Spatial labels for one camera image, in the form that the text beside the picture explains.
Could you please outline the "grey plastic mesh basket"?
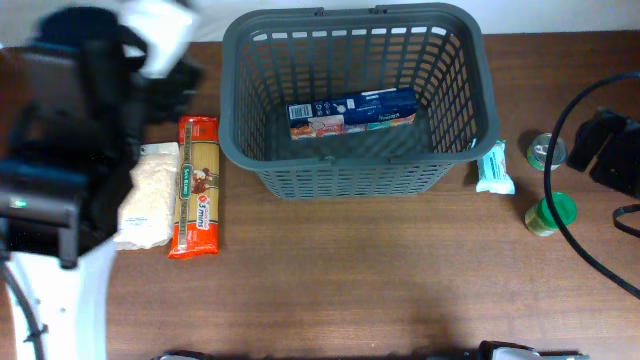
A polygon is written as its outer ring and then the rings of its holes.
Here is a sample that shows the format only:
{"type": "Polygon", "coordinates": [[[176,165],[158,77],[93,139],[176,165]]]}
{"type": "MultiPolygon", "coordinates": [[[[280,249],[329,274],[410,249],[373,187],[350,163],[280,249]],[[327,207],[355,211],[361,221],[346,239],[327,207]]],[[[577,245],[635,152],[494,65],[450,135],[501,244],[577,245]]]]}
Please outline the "grey plastic mesh basket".
{"type": "Polygon", "coordinates": [[[220,143],[285,199],[416,194],[482,158],[500,122],[481,29],[446,3],[256,10],[223,37],[220,143]],[[295,140],[314,100],[411,89],[409,125],[295,140]]]}

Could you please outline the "blue cardboard food box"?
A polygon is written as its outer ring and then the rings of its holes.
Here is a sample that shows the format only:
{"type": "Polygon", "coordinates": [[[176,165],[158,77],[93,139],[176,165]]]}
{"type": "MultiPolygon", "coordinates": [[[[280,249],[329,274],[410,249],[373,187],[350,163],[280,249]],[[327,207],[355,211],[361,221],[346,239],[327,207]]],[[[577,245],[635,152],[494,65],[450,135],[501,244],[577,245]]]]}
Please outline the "blue cardboard food box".
{"type": "Polygon", "coordinates": [[[286,106],[292,140],[323,138],[410,125],[418,110],[410,88],[360,92],[286,106]]]}

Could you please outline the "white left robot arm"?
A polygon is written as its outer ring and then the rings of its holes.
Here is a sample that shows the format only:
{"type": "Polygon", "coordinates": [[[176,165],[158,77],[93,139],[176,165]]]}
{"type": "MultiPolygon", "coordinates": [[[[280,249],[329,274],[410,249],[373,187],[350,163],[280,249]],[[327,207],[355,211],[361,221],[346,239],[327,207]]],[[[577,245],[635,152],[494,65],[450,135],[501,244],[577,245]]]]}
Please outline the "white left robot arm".
{"type": "Polygon", "coordinates": [[[113,240],[145,128],[175,121],[201,67],[186,55],[159,74],[147,58],[92,41],[23,55],[29,99],[1,159],[1,268],[22,359],[103,359],[113,240]]]}

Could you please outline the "green white tissue pack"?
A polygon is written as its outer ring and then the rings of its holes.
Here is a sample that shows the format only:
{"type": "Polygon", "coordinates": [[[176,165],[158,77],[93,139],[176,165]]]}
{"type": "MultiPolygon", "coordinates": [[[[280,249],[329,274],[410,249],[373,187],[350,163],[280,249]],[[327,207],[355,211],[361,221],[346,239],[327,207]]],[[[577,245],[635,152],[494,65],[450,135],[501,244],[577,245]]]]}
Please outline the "green white tissue pack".
{"type": "Polygon", "coordinates": [[[506,142],[499,140],[477,161],[479,180],[475,190],[493,194],[514,195],[515,184],[506,169],[506,142]]]}

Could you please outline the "tin can with pull tab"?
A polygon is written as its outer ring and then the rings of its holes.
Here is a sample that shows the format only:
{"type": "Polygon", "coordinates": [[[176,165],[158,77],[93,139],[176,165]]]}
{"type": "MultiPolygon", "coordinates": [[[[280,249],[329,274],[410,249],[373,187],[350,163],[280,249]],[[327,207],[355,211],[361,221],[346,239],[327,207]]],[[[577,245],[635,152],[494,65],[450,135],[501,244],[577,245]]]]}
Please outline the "tin can with pull tab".
{"type": "Polygon", "coordinates": [[[568,157],[568,147],[561,138],[556,140],[553,153],[549,152],[551,136],[551,133],[540,134],[534,138],[530,146],[527,148],[527,160],[530,165],[537,170],[543,171],[546,160],[551,158],[551,170],[554,171],[560,167],[568,157]]]}

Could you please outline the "green lid glass jar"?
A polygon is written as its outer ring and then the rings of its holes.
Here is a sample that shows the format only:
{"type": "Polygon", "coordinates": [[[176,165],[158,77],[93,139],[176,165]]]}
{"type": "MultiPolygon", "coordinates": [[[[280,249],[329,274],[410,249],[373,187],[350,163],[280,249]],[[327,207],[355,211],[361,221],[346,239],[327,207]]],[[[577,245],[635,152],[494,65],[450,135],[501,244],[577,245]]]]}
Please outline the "green lid glass jar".
{"type": "MultiPolygon", "coordinates": [[[[575,201],[569,195],[561,192],[553,192],[552,200],[562,222],[566,226],[571,225],[578,215],[575,201]]],[[[524,222],[527,229],[537,236],[546,237],[558,231],[558,225],[545,198],[526,211],[524,222]]]]}

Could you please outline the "clear bag of rice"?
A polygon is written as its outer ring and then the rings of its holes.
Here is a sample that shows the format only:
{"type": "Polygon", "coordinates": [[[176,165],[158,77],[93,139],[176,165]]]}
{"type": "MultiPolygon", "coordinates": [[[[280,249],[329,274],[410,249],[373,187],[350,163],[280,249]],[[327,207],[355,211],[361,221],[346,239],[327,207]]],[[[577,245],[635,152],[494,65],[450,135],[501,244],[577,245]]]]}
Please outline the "clear bag of rice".
{"type": "Polygon", "coordinates": [[[145,144],[130,175],[133,188],[118,211],[118,250],[150,249],[172,237],[179,165],[177,142],[145,144]]]}

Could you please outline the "orange spaghetti packet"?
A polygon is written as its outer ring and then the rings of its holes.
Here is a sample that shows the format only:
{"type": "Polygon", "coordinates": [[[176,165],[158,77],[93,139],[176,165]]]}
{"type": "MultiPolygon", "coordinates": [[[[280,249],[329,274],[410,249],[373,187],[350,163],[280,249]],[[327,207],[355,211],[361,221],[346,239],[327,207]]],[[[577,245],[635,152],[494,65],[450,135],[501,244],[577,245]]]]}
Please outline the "orange spaghetti packet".
{"type": "Polygon", "coordinates": [[[179,166],[170,259],[219,252],[220,145],[215,117],[179,121],[179,166]]]}

